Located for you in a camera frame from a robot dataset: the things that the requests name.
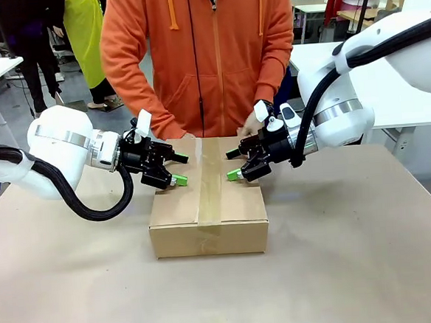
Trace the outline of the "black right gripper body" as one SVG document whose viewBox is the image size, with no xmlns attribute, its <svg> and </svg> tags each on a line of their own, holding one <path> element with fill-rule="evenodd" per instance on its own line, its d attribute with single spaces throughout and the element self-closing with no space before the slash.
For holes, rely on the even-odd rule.
<svg viewBox="0 0 431 323">
<path fill-rule="evenodd" d="M 249 182 L 270 174 L 270 163 L 284 162 L 293 151 L 285 126 L 273 132 L 263 127 L 257 135 L 242 139 L 238 149 L 248 156 L 241 167 L 241 175 Z"/>
</svg>

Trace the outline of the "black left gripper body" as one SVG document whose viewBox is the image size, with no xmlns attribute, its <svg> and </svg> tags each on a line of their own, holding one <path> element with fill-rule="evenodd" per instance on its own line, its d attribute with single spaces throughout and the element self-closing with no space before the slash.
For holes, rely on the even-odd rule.
<svg viewBox="0 0 431 323">
<path fill-rule="evenodd" d="M 119 163 L 130 173 L 141 173 L 141 182 L 157 189 L 165 190 L 172 182 L 172 174 L 165 162 L 174 154 L 168 143 L 155 142 L 152 138 L 141 137 L 136 142 L 135 130 L 126 131 L 120 142 Z"/>
</svg>

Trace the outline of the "person left hand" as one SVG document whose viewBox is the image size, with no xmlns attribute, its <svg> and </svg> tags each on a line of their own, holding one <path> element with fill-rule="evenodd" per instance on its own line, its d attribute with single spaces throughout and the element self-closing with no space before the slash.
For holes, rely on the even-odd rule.
<svg viewBox="0 0 431 323">
<path fill-rule="evenodd" d="M 239 137 L 249 137 L 257 135 L 257 132 L 263 127 L 263 123 L 257 120 L 256 114 L 252 111 L 246 118 L 244 125 L 237 129 Z"/>
</svg>

